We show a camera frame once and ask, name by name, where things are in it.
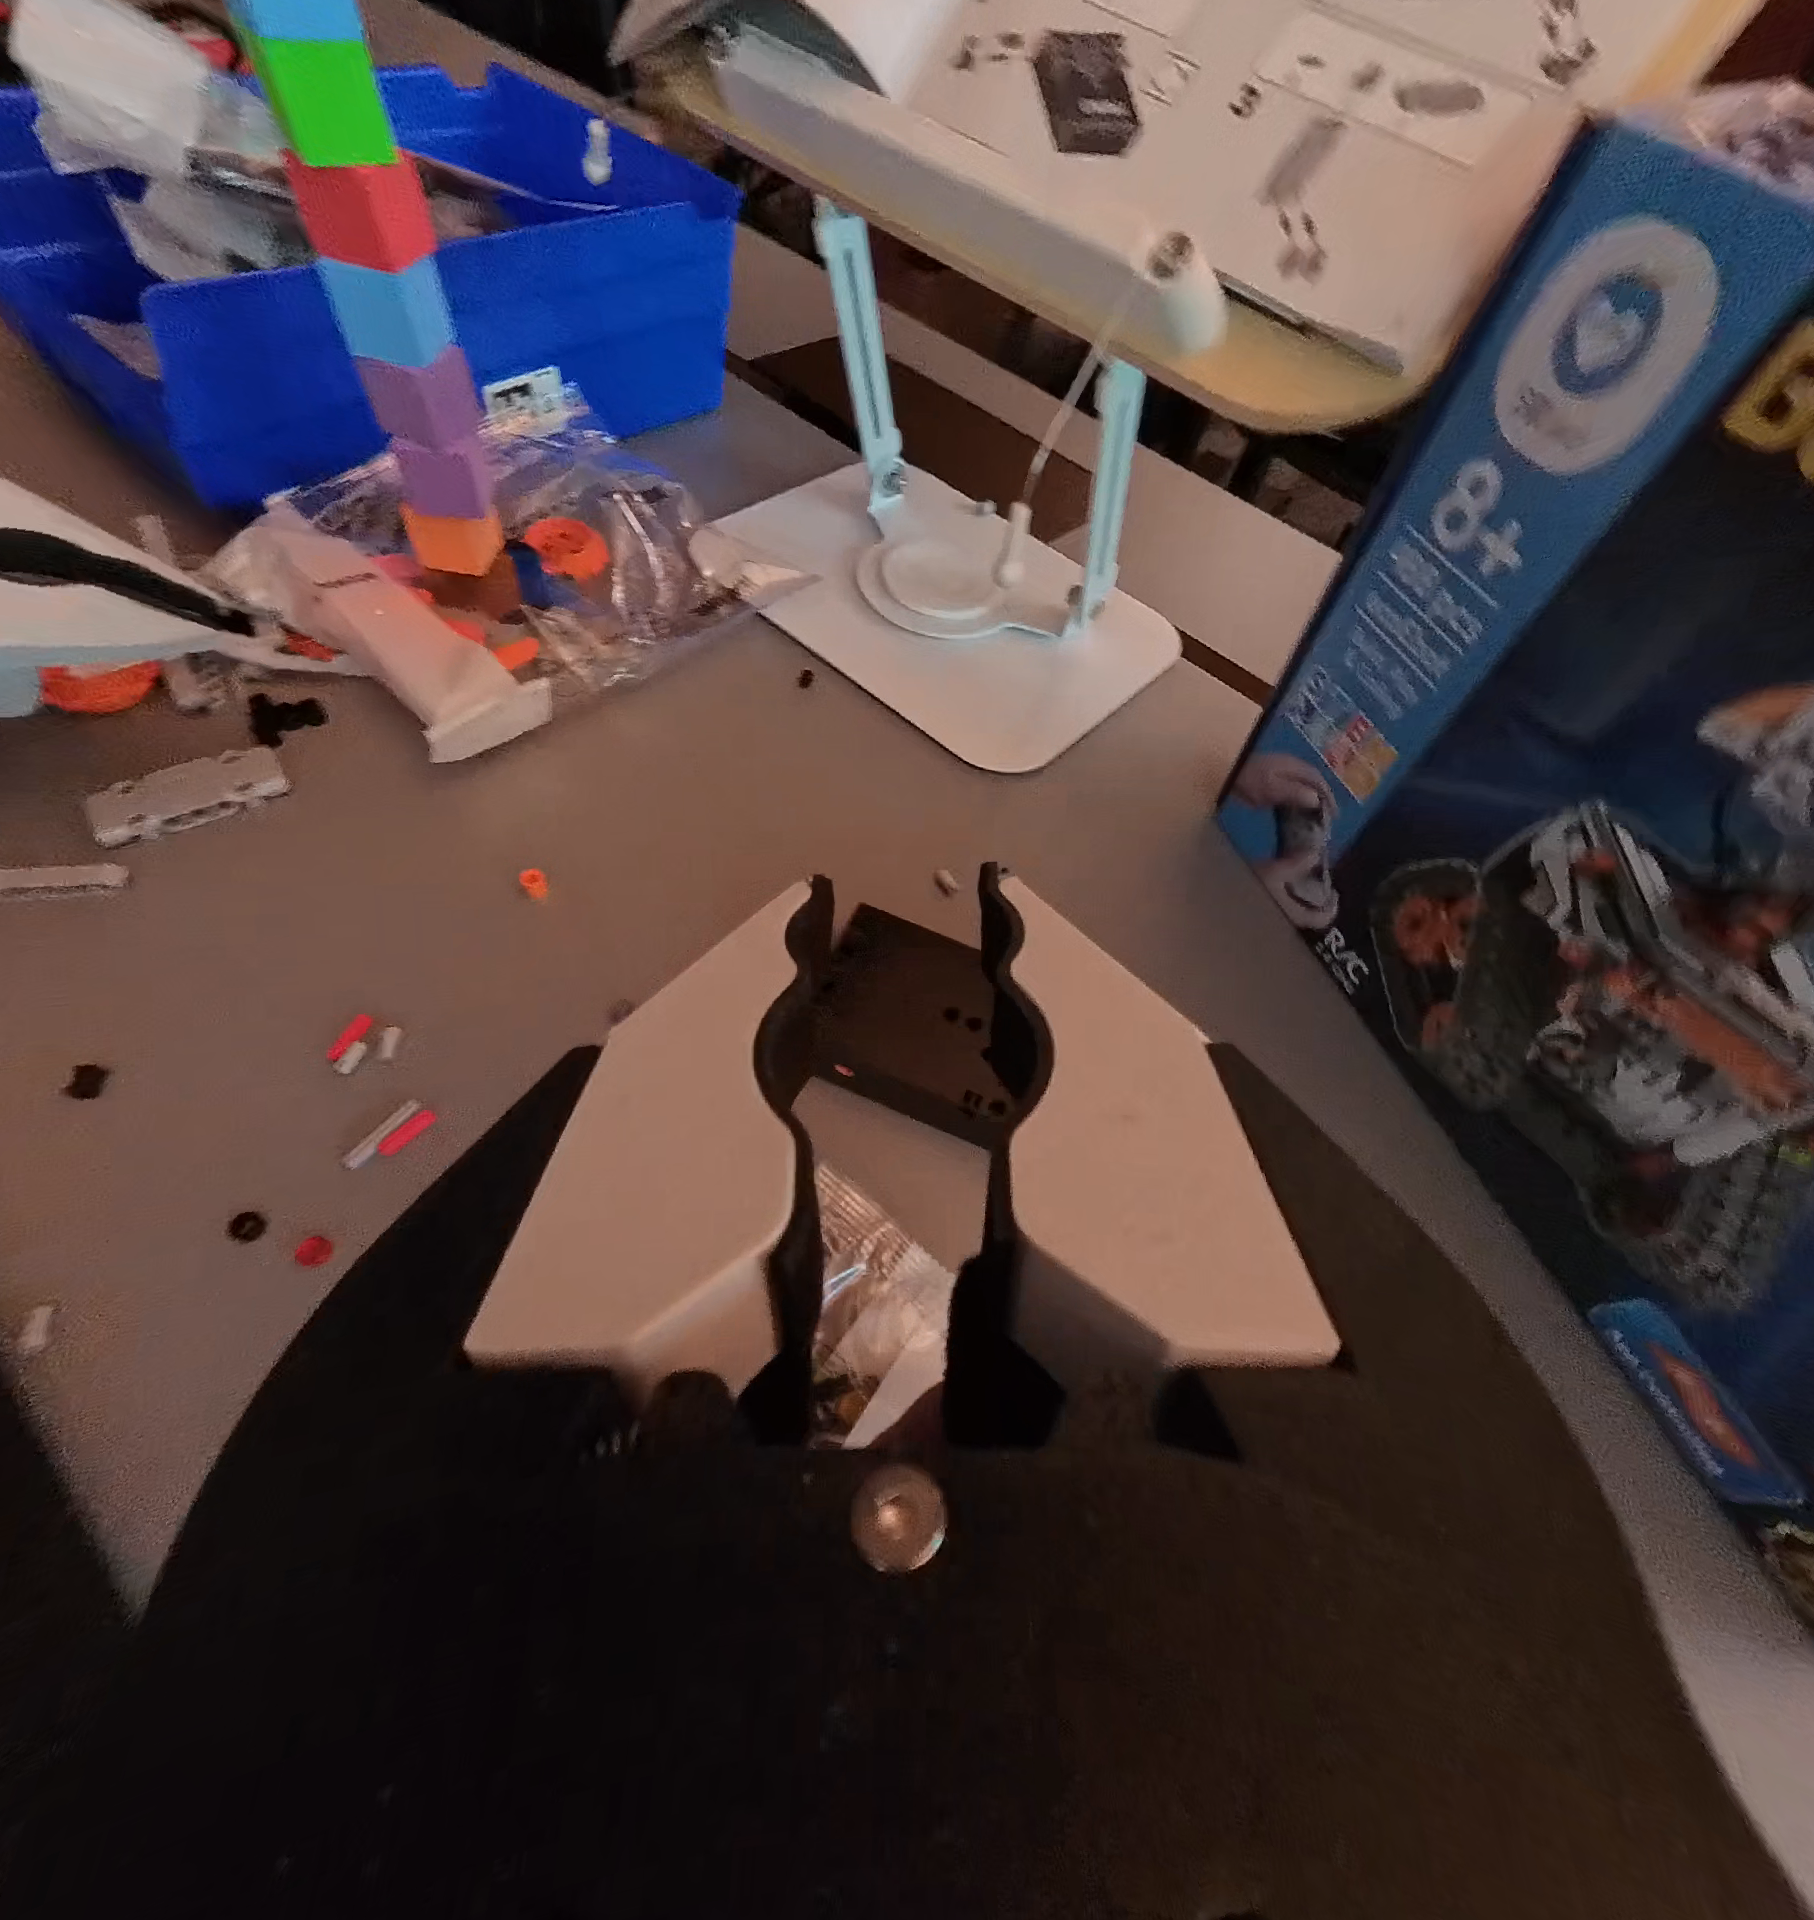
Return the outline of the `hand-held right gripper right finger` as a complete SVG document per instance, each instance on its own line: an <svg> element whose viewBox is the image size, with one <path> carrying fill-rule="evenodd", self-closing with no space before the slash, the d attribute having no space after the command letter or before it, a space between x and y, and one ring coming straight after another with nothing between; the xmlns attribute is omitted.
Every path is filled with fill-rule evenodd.
<svg viewBox="0 0 1814 1920"><path fill-rule="evenodd" d="M978 916L1011 1103L952 1298L945 1440L1040 1448L1100 1403L1182 1427L1215 1375L1328 1370L1344 1344L1221 1049L995 863Z"/></svg>

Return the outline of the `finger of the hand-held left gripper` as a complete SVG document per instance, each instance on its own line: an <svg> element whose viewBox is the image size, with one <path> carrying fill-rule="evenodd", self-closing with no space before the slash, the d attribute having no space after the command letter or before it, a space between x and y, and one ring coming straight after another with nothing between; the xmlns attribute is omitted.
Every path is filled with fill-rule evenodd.
<svg viewBox="0 0 1814 1920"><path fill-rule="evenodd" d="M0 477L0 575L81 582L110 563L143 565L197 585L185 572Z"/></svg>
<svg viewBox="0 0 1814 1920"><path fill-rule="evenodd" d="M0 717L42 705L42 673L108 670L219 651L256 618L172 572L110 563L92 580L0 575Z"/></svg>

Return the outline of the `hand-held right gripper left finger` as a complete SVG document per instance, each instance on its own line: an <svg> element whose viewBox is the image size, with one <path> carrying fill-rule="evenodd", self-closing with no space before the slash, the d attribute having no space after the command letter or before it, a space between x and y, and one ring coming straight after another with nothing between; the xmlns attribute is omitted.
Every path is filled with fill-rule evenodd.
<svg viewBox="0 0 1814 1920"><path fill-rule="evenodd" d="M610 1031L467 1331L476 1368L597 1368L633 1410L718 1380L807 1438L824 1308L815 1066L831 884L799 881Z"/></svg>

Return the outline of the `purple foam cube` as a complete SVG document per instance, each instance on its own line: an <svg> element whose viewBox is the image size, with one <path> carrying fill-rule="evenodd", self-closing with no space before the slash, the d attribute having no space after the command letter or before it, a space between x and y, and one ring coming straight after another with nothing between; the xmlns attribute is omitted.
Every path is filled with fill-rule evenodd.
<svg viewBox="0 0 1814 1920"><path fill-rule="evenodd" d="M391 442L446 450L474 436L485 422L459 346L446 348L430 364L419 368L356 357L353 371Z"/></svg>
<svg viewBox="0 0 1814 1920"><path fill-rule="evenodd" d="M419 517L481 521L493 513L496 469L481 435L449 445L392 436L401 501Z"/></svg>

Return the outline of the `orange foam cube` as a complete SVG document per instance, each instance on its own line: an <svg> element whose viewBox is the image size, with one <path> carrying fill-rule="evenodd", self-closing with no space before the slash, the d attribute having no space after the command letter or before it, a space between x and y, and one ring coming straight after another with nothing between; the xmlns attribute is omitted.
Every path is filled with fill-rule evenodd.
<svg viewBox="0 0 1814 1920"><path fill-rule="evenodd" d="M485 580L505 549L497 513L485 517L434 517L399 503L399 523L415 565L429 572Z"/></svg>

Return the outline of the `red foam cube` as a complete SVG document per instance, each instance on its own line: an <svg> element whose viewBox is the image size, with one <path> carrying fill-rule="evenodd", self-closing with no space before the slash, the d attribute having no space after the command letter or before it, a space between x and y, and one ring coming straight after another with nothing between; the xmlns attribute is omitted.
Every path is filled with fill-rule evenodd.
<svg viewBox="0 0 1814 1920"><path fill-rule="evenodd" d="M436 232L410 157L309 165L282 152L306 235L324 259L404 275L436 251Z"/></svg>

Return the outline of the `green foam cube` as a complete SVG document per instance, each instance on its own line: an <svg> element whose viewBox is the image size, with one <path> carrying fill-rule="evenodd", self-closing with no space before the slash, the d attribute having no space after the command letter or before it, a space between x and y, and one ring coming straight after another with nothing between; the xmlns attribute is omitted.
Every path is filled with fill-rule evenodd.
<svg viewBox="0 0 1814 1920"><path fill-rule="evenodd" d="M312 169L395 164L395 139L364 37L281 37L240 30L288 151Z"/></svg>

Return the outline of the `clear bag of building parts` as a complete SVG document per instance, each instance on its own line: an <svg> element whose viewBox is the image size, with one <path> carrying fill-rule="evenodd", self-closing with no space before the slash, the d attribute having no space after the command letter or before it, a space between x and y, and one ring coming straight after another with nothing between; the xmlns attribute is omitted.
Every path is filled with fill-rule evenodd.
<svg viewBox="0 0 1814 1920"><path fill-rule="evenodd" d="M836 1168L818 1168L815 1192L824 1307L807 1446L869 1451L939 1394L957 1274Z"/></svg>

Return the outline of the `black perforated building plate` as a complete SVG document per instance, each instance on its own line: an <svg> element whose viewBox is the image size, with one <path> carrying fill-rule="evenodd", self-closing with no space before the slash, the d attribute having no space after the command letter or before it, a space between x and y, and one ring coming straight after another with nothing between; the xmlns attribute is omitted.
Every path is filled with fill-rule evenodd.
<svg viewBox="0 0 1814 1920"><path fill-rule="evenodd" d="M815 995L819 1082L997 1152L1040 1068L1035 1014L977 946L869 903L852 909Z"/></svg>

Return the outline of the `clear printed plastic bag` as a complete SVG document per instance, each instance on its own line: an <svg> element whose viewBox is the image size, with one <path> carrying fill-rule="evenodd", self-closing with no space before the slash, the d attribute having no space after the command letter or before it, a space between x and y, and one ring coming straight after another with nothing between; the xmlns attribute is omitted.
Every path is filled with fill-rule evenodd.
<svg viewBox="0 0 1814 1920"><path fill-rule="evenodd" d="M281 492L199 571L256 618L262 667L360 676L461 762L661 680L819 584L709 521L621 450L577 391L489 420L503 544L485 575L429 567L381 453Z"/></svg>

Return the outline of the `blue plastic bin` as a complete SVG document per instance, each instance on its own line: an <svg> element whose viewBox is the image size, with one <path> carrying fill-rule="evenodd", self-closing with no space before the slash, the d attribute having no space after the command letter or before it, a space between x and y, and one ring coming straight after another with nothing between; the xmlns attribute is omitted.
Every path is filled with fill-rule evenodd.
<svg viewBox="0 0 1814 1920"><path fill-rule="evenodd" d="M0 317L120 442L212 511L353 469L476 396L555 374L618 440L722 403L741 197L701 165L491 66L374 71L401 148L497 182L507 228L387 272L168 283L98 176L58 174L0 88Z"/></svg>

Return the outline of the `clear bag of grey parts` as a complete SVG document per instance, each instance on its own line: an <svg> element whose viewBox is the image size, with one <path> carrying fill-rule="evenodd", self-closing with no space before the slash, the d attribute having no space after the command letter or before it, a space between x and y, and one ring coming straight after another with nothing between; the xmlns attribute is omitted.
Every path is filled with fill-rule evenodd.
<svg viewBox="0 0 1814 1920"><path fill-rule="evenodd" d="M129 4L20 2L9 47L58 174L181 180L195 157L281 151L279 123L249 87Z"/></svg>

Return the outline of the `blue toy robot box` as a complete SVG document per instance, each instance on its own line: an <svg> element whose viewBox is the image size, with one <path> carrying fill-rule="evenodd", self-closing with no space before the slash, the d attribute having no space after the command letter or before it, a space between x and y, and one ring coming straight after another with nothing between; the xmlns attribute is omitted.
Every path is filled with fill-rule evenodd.
<svg viewBox="0 0 1814 1920"><path fill-rule="evenodd" d="M1216 821L1814 1629L1814 207L1584 132Z"/></svg>

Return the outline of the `purple crinkled bag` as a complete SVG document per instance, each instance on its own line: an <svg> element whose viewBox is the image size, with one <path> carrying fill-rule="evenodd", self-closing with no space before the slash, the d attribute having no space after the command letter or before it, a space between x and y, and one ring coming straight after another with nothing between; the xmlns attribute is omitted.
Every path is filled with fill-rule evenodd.
<svg viewBox="0 0 1814 1920"><path fill-rule="evenodd" d="M1792 80L1717 83L1682 113L1688 137L1745 177L1814 207L1814 91Z"/></svg>

